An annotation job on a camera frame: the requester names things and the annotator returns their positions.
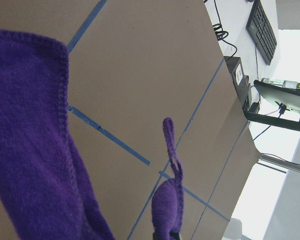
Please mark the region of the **black computer box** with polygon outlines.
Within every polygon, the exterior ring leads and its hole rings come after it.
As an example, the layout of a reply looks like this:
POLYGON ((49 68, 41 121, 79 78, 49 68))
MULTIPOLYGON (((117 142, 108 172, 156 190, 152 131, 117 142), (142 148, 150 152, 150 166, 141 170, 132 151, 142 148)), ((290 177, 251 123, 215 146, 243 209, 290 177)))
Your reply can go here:
POLYGON ((244 74, 241 58, 236 56, 224 56, 224 60, 232 78, 241 107, 247 111, 250 108, 249 91, 251 85, 249 83, 249 76, 244 74))

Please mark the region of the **purple towel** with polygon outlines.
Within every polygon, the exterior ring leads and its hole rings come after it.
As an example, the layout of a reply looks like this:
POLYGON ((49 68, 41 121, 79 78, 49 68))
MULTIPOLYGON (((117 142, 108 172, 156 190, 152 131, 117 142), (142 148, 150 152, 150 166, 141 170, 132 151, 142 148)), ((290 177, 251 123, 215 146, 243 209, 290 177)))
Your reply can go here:
POLYGON ((68 51, 0 30, 0 199, 22 240, 111 240, 68 129, 68 51))

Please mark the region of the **black keyboard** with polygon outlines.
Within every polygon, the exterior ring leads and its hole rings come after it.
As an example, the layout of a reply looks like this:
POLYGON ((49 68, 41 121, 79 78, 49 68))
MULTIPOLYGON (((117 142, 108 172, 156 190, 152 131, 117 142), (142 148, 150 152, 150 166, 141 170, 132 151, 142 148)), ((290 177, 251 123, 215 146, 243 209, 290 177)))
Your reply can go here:
POLYGON ((276 52, 277 39, 260 0, 253 1, 246 30, 264 62, 270 66, 276 52))

